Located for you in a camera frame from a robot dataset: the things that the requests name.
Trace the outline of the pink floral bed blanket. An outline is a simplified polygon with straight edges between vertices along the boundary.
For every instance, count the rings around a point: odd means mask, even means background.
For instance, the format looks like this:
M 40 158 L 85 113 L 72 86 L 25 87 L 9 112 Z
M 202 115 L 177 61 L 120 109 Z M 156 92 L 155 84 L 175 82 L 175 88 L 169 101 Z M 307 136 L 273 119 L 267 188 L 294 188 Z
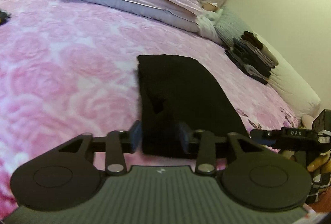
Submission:
M 21 164 L 83 132 L 103 136 L 139 119 L 137 56 L 198 60 L 247 130 L 296 127 L 269 85 L 244 75 L 214 42 L 127 12 L 76 0 L 1 0 L 1 216 L 17 207 Z

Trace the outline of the navy patterned garment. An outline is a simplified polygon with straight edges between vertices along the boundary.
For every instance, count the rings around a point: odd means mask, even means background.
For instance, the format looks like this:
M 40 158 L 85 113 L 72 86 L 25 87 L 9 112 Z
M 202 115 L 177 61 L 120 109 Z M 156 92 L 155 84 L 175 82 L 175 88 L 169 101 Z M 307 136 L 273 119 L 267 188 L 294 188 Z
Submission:
M 7 23 L 7 21 L 11 18 L 11 14 L 6 11 L 0 10 L 0 25 Z

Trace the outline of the stack of folded clothes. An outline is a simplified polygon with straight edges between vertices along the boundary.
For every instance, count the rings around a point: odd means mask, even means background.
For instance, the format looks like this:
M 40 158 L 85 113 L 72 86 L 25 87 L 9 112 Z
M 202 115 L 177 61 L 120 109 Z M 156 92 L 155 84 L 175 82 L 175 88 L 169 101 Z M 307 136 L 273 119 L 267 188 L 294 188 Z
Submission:
M 263 85 L 268 84 L 271 70 L 279 64 L 268 48 L 249 31 L 244 31 L 239 38 L 232 38 L 232 45 L 225 54 L 245 75 Z

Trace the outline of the black sweater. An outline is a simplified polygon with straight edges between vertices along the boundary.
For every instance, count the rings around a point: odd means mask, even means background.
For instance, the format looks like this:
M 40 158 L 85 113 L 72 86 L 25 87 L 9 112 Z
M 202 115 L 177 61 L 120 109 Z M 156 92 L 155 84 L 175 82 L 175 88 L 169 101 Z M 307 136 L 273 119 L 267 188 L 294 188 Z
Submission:
M 189 131 L 197 129 L 220 137 L 231 132 L 248 136 L 218 81 L 197 60 L 166 54 L 137 60 L 144 154 L 195 158 L 187 140 Z

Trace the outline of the grey striped pillow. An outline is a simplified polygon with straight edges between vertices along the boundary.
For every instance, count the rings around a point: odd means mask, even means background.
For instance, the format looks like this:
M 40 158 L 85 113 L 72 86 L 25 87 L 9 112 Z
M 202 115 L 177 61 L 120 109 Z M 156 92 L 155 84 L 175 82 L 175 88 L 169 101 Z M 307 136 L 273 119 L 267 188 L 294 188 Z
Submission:
M 223 42 L 225 48 L 233 46 L 234 39 L 240 39 L 245 31 L 253 32 L 237 14 L 227 6 L 222 7 L 222 14 L 214 24 L 215 31 Z

